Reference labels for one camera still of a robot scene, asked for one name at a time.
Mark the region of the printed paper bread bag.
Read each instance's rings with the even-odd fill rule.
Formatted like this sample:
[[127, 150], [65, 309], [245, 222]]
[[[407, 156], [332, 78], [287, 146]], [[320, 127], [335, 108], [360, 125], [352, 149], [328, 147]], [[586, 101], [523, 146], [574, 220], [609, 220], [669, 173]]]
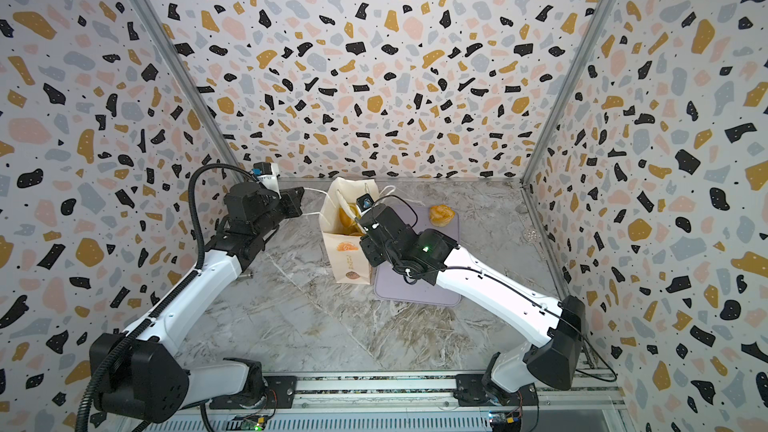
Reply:
[[362, 236], [350, 236], [342, 233], [338, 217], [339, 204], [336, 191], [340, 191], [348, 202], [356, 204], [356, 199], [369, 193], [375, 200], [380, 197], [380, 190], [374, 179], [350, 180], [335, 178], [327, 190], [304, 186], [305, 191], [322, 194], [322, 207], [309, 215], [318, 217], [318, 225], [323, 238], [325, 252], [337, 283], [370, 285], [373, 280], [373, 267], [362, 250]]

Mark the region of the round yellow tart bread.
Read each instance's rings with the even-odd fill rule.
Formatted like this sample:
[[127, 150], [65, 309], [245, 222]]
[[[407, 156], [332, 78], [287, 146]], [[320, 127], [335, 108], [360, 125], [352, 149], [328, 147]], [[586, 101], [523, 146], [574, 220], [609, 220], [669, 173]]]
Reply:
[[360, 232], [357, 224], [358, 210], [352, 203], [342, 205], [338, 209], [338, 217], [342, 227], [342, 233], [355, 235]]

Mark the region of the steel tongs white tips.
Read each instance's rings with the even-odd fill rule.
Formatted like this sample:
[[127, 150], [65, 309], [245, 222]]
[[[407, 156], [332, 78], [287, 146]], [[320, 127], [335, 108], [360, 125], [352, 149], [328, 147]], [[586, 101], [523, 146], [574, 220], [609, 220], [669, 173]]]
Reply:
[[339, 204], [338, 216], [343, 234], [350, 236], [362, 236], [363, 229], [358, 223], [361, 213], [355, 203], [348, 202], [340, 191], [336, 191], [336, 199]]

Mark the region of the knotted brown bun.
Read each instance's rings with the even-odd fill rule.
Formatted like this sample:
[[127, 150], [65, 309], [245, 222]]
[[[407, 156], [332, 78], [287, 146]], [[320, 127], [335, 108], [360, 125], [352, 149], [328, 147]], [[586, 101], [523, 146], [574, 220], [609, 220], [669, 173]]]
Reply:
[[456, 216], [456, 212], [449, 206], [440, 204], [429, 209], [430, 223], [435, 227], [448, 226]]

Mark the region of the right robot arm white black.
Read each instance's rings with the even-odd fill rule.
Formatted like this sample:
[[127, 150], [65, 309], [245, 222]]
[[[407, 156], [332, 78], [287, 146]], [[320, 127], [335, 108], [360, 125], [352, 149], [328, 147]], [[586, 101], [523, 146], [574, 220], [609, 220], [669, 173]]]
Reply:
[[524, 337], [518, 347], [491, 358], [484, 387], [509, 394], [536, 382], [561, 391], [572, 387], [585, 342], [580, 299], [537, 293], [481, 262], [450, 236], [431, 228], [416, 232], [395, 209], [368, 194], [356, 205], [360, 245], [370, 265], [388, 263], [410, 285], [422, 281], [455, 292]]

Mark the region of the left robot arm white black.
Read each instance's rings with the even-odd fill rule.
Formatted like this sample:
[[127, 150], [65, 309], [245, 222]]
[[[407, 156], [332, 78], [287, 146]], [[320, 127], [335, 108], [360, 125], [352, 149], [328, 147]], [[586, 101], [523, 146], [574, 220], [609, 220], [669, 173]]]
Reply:
[[261, 182], [235, 185], [224, 197], [222, 227], [204, 245], [193, 267], [165, 297], [120, 333], [91, 345], [91, 379], [76, 428], [86, 430], [92, 410], [159, 424], [177, 411], [227, 398], [255, 406], [267, 395], [261, 364], [227, 358], [187, 369], [175, 356], [206, 309], [265, 250], [282, 222], [302, 215], [301, 187], [274, 191]]

